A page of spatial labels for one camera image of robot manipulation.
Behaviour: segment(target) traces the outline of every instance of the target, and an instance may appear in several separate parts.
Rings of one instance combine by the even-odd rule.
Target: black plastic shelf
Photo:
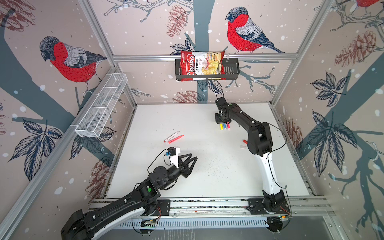
[[[215,80],[236,80],[240,73],[238,58],[229,58],[228,62],[226,58],[223,58],[222,65],[225,74],[210,74],[210,75],[181,75],[180,59],[175,59],[175,75],[176,80],[181,81],[184,78],[221,78]]]

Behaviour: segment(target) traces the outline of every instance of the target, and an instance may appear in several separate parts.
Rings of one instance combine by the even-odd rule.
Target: gray floor
[[[155,230],[142,236],[134,230],[112,230],[100,240],[331,240],[323,217],[294,217],[278,233],[266,228],[211,228],[190,230]]]

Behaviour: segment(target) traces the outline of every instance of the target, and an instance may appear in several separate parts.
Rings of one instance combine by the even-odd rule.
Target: bird illustration
[[[250,51],[255,49],[269,48],[278,53],[284,53],[265,36],[263,30],[254,24],[248,16],[248,11],[244,7],[232,8],[227,17],[228,20],[228,40],[232,46],[240,51]]]
[[[44,61],[49,59],[66,79],[76,83],[87,83],[83,97],[86,93],[92,93],[88,90],[88,80],[93,75],[97,76],[98,64],[107,59],[100,54],[86,51],[84,48],[72,47],[60,42],[53,36],[45,37],[41,41],[40,51]]]
[[[349,1],[352,1],[352,0],[345,0],[341,3],[339,3],[339,5],[342,5],[342,4],[349,2]],[[353,0],[353,1],[355,1],[356,3],[351,8],[352,12],[350,13],[350,16],[353,16],[353,12],[357,9],[357,7],[363,7],[363,8],[365,8],[365,14],[361,17],[364,17],[366,15],[371,14],[371,13],[367,12],[367,7],[371,6],[374,3],[377,3],[380,0]]]

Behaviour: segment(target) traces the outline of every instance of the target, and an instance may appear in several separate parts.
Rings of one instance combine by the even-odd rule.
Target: white mesh basket
[[[127,76],[113,73],[76,128],[80,137],[99,137],[127,84]]]

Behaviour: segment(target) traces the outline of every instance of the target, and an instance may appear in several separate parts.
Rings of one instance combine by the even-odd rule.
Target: red chip bag
[[[213,52],[190,52],[181,51],[181,75],[211,75],[225,74],[223,65],[224,51]],[[181,81],[205,80],[205,78],[183,78]]]

